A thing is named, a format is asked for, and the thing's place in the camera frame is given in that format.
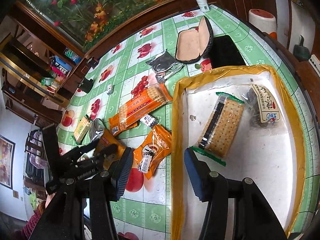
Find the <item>person's left hand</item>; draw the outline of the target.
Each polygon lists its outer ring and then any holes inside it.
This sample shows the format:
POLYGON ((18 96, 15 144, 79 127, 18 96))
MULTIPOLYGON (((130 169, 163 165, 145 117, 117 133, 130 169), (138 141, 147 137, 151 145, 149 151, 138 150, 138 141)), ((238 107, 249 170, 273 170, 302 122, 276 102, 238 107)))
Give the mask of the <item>person's left hand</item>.
POLYGON ((49 194, 47 196, 46 202, 45 202, 45 208, 47 208, 47 206, 49 205, 49 203, 51 202, 51 200, 54 198, 55 193, 49 194))

